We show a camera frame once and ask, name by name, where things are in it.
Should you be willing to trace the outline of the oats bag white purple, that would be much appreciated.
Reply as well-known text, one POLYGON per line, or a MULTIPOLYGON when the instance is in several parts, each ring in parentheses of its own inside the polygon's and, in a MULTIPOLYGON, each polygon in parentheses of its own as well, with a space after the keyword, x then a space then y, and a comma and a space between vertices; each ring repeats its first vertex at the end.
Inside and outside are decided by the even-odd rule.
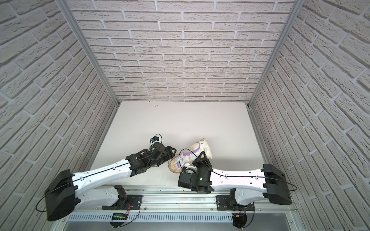
POLYGON ((180 154, 174 158, 175 166, 178 169, 182 169, 186 164, 191 164, 192 162, 204 152, 206 157, 212 159, 213 152, 206 138, 195 142, 188 148, 185 148, 180 151, 180 154))

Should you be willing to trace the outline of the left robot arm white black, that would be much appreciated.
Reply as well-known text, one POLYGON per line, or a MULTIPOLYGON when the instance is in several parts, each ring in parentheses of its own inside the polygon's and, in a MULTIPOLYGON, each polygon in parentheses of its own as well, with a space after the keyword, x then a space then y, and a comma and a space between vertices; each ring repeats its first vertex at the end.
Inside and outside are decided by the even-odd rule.
POLYGON ((100 186, 145 173, 151 167, 166 163, 175 154, 175 148, 155 142, 149 149, 105 167, 78 173, 71 173, 69 169, 61 171, 44 193, 47 220, 56 221, 76 209, 94 206, 121 209, 120 205, 127 199, 124 188, 116 185, 102 190, 100 186))

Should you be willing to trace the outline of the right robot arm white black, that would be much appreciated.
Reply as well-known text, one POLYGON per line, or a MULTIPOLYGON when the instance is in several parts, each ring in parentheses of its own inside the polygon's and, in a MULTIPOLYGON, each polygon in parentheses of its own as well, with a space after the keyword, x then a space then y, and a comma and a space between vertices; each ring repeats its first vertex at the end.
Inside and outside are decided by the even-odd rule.
POLYGON ((202 194, 229 190, 232 204, 239 206, 264 199, 276 205, 293 203, 286 174, 271 164, 263 164, 255 170, 225 171, 213 168, 204 152, 191 164, 181 163, 180 156, 174 159, 180 171, 178 186, 181 188, 202 194))

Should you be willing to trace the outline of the right controller board round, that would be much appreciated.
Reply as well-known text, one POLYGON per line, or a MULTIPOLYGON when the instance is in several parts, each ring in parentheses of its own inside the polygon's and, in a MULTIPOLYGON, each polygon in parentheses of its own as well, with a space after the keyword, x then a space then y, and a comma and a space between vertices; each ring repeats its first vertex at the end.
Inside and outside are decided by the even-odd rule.
POLYGON ((237 229, 242 229, 247 223, 247 215, 245 213, 233 213, 232 225, 237 229))

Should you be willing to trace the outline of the left controller board green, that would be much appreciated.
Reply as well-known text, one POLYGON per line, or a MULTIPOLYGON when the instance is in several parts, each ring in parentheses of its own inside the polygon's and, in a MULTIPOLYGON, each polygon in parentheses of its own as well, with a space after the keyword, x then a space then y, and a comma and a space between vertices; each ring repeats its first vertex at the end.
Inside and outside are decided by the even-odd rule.
POLYGON ((112 228, 120 228, 125 224, 127 218, 126 213, 113 213, 110 224, 112 228))

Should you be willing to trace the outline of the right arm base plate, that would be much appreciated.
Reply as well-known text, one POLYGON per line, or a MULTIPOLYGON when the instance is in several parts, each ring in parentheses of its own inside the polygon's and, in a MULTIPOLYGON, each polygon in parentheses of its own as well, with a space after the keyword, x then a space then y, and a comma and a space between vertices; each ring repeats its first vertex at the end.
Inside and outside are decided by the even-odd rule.
POLYGON ((231 200, 229 195, 217 195, 215 197, 216 207, 218 211, 253 211, 253 203, 245 205, 239 205, 236 200, 231 200))

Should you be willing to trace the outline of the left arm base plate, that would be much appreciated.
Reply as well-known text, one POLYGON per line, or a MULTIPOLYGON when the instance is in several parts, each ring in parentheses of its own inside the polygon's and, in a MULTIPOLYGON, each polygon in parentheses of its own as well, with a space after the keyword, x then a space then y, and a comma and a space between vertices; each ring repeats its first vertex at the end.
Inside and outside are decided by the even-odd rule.
POLYGON ((140 194, 127 195, 126 199, 119 198, 112 206, 102 206, 103 210, 140 210, 143 196, 140 194))

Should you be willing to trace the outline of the aluminium mounting rail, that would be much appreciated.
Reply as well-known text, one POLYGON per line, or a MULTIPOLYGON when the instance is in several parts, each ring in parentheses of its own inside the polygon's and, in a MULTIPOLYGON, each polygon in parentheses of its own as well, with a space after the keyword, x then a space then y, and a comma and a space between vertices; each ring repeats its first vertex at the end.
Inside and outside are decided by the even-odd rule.
MULTIPOLYGON (((82 196, 82 201, 76 205, 74 212, 169 212, 169 213, 221 213, 239 211, 218 211, 215 197, 229 195, 229 191, 215 191, 210 194, 197 194, 190 190, 166 188, 125 187, 126 195, 140 194, 143 196, 140 210, 103 210, 102 206, 112 206, 114 198, 118 198, 118 191, 114 187, 102 186, 91 190, 82 196)), ((253 203, 255 212, 289 213, 295 212, 294 205, 275 205, 264 199, 253 203)))

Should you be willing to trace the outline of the left aluminium corner post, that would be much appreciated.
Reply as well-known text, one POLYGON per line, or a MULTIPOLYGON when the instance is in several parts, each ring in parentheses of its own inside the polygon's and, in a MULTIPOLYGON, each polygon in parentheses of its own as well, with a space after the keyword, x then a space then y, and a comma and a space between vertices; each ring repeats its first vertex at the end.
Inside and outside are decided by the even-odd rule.
POLYGON ((107 90, 107 92, 108 92, 111 100, 113 101, 114 105, 116 107, 119 107, 119 102, 118 102, 118 99, 115 95, 115 92, 113 91, 107 77, 105 76, 100 64, 98 63, 98 60, 97 60, 96 56, 94 55, 86 37, 84 36, 82 29, 78 25, 78 22, 75 19, 74 15, 73 15, 73 12, 71 11, 70 7, 68 6, 67 1, 65 1, 65 0, 56 0, 56 3, 58 5, 61 13, 65 17, 66 21, 68 22, 68 24, 69 24, 72 32, 74 33, 76 39, 78 40, 82 49, 84 50, 87 58, 91 62, 92 67, 96 71, 96 73, 97 73, 99 79, 101 80, 103 86, 107 90))

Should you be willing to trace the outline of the aluminium corner post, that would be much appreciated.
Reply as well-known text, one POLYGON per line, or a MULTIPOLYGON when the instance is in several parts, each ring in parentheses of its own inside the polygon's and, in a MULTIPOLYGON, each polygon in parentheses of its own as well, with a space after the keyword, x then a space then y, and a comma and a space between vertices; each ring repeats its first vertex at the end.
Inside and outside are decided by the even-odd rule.
POLYGON ((256 101, 257 99, 257 96, 259 94, 259 92, 261 91, 262 89, 262 86, 263 84, 265 83, 266 79, 267 79, 267 76, 271 70, 271 68, 273 67, 273 64, 274 62, 276 61, 277 57, 278 57, 278 54, 282 48, 282 46, 284 45, 284 42, 286 41, 287 37, 288 37, 288 34, 291 30, 291 28, 293 27, 297 17, 298 17, 298 14, 300 13, 300 10, 304 4, 305 0, 297 0, 294 2, 293 4, 293 7, 292 7, 292 10, 290 12, 290 14, 288 15, 288 19, 286 21, 286 23, 284 24, 284 27, 279 35, 279 38, 273 48, 273 51, 272 51, 272 54, 270 55, 270 58, 264 68, 264 71, 256 85, 256 88, 250 98, 250 101, 248 102, 247 104, 247 109, 250 110, 253 103, 256 101))
POLYGON ((119 102, 118 102, 118 99, 115 95, 115 92, 113 91, 107 77, 105 76, 100 64, 98 63, 98 60, 97 60, 96 56, 94 55, 86 37, 84 36, 82 29, 78 25, 78 22, 75 19, 74 15, 73 15, 73 12, 71 11, 70 7, 68 6, 67 1, 65 1, 65 0, 56 0, 56 3, 58 5, 61 13, 65 17, 66 21, 68 22, 68 24, 69 24, 72 32, 74 33, 76 39, 78 40, 82 49, 84 50, 87 58, 91 62, 92 67, 96 71, 96 73, 97 73, 99 79, 101 80, 103 86, 107 90, 107 92, 108 92, 111 100, 113 101, 114 105, 116 107, 119 107, 119 102))

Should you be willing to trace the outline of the right aluminium corner post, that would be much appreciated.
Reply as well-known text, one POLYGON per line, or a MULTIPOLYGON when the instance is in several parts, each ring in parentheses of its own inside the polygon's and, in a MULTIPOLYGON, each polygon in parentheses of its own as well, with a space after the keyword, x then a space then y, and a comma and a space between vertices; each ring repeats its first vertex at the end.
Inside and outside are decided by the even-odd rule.
POLYGON ((282 48, 282 46, 284 45, 284 42, 286 41, 287 37, 288 37, 288 34, 291 30, 291 28, 293 27, 297 17, 298 17, 298 14, 300 13, 300 10, 304 4, 305 0, 297 0, 294 2, 293 4, 293 7, 292 7, 292 10, 290 12, 290 14, 288 15, 288 19, 286 21, 286 23, 284 24, 284 27, 279 35, 279 38, 273 48, 273 51, 272 51, 272 54, 270 55, 270 58, 264 68, 264 71, 256 85, 256 88, 250 98, 250 101, 248 102, 247 104, 247 109, 250 110, 253 103, 256 101, 257 99, 257 96, 259 94, 259 92, 261 91, 262 89, 262 86, 263 84, 265 83, 266 79, 267 79, 267 76, 271 70, 271 68, 273 67, 273 64, 274 62, 276 61, 277 57, 278 57, 278 54, 282 48))

